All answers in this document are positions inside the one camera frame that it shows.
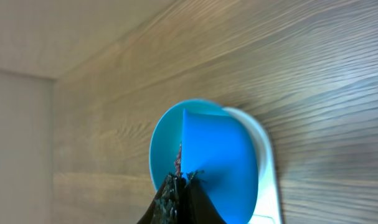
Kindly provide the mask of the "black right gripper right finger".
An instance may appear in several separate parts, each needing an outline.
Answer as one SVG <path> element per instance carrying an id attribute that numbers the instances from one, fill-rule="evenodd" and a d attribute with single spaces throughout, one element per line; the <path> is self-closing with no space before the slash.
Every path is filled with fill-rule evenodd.
<path id="1" fill-rule="evenodd" d="M 202 173 L 201 170 L 187 174 L 187 182 L 179 202 L 179 223 L 226 224 L 202 188 L 205 181 L 198 178 Z"/>

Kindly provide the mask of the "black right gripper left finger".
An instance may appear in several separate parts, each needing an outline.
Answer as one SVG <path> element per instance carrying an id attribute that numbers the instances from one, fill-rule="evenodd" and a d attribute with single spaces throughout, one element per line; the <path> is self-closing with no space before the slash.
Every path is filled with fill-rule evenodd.
<path id="1" fill-rule="evenodd" d="M 185 186 L 181 174 L 169 173 L 138 224 L 177 224 Z"/>

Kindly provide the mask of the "blue plastic measuring scoop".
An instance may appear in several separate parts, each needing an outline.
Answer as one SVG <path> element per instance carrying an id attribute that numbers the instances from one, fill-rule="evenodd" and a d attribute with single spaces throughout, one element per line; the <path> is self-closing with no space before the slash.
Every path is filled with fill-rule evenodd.
<path id="1" fill-rule="evenodd" d="M 247 129 L 231 116 L 183 112 L 181 170 L 197 171 L 226 223 L 248 223 L 257 203 L 258 166 Z"/>

